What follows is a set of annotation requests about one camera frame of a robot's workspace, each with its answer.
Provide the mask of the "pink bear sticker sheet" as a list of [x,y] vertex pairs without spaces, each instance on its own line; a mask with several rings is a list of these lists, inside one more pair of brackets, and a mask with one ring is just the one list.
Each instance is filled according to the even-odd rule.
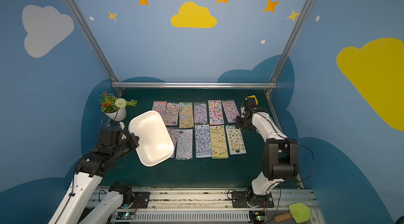
[[234,100],[223,100],[222,106],[226,115],[226,119],[228,123],[235,123],[236,118],[240,116],[240,113],[237,109],[236,103]]

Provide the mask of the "yellow green sticker sheet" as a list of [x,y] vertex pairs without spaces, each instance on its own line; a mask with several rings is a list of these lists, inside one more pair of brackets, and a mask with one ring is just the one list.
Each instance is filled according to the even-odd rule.
[[209,126],[213,159],[227,159],[227,142],[224,125]]

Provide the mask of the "white plastic storage box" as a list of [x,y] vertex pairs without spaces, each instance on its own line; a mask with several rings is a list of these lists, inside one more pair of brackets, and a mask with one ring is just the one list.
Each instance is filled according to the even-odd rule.
[[136,152],[140,162],[146,167],[158,165],[174,153],[174,144],[161,115],[147,111],[133,118],[128,131],[139,138]]

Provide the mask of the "blue penguin sticker sheet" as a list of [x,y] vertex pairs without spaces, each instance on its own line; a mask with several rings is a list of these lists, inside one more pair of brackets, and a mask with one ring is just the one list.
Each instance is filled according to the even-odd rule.
[[209,125],[195,126],[195,146],[197,158],[208,158],[213,156]]

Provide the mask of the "purple sticker sheet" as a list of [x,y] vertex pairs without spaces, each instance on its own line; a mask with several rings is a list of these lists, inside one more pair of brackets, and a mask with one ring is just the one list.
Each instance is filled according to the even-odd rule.
[[208,124],[206,103],[194,103],[194,124],[195,125]]

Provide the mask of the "pink blue cat sticker sheet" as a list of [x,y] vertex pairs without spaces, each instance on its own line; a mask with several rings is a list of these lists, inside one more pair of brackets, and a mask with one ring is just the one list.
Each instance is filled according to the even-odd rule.
[[167,101],[154,101],[152,106],[152,111],[156,111],[160,114],[162,119],[165,118]]

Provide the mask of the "green panda sticker sheet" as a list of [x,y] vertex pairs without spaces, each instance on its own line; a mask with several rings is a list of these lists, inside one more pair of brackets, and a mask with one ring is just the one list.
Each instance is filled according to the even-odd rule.
[[193,103],[179,103],[179,128],[194,127]]

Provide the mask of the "light pink sticker sheet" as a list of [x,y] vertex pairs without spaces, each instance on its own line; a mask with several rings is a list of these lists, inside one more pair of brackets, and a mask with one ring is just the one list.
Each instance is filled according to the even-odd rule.
[[170,135],[170,138],[173,142],[173,146],[174,146],[174,151],[172,153],[172,155],[170,156],[170,158],[174,158],[175,157],[175,152],[176,152],[176,146],[177,146],[177,141],[178,141],[178,134],[179,134],[179,129],[178,128],[172,128],[172,127],[167,127],[167,131]]

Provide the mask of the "pink bonbon drop sticker sheet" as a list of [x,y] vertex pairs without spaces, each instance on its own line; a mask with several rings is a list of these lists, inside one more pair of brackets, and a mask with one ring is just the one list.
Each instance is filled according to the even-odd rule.
[[177,126],[179,117],[179,103],[167,103],[164,123],[166,126]]

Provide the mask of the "white lilac sticker sheet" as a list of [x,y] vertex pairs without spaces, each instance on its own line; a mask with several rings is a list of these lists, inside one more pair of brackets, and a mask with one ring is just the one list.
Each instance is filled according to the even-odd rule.
[[179,130],[176,146],[177,160],[190,160],[193,158],[193,130]]

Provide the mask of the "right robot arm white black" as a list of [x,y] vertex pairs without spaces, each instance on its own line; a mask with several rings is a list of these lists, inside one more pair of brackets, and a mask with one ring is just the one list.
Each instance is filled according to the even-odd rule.
[[258,107],[255,97],[244,99],[241,115],[236,117],[236,128],[257,131],[264,140],[262,171],[243,193],[231,194],[233,206],[260,208],[274,207],[271,190],[299,173],[299,144],[283,134],[269,113]]

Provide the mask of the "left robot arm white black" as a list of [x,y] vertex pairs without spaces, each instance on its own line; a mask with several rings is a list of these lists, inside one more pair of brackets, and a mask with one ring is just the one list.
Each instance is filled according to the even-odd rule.
[[120,126],[99,132],[93,151],[85,154],[74,169],[72,182],[53,214],[50,224],[76,224],[92,193],[116,161],[140,146],[140,138],[127,134]]

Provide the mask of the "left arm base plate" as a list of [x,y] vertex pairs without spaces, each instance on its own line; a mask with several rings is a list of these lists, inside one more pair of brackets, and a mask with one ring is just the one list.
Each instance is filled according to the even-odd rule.
[[146,209],[150,192],[126,192],[123,195],[122,209]]

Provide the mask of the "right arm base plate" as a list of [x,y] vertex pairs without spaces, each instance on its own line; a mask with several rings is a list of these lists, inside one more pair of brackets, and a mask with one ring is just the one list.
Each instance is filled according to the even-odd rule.
[[233,208],[273,208],[275,206],[271,193],[259,196],[249,191],[232,191],[231,203]]

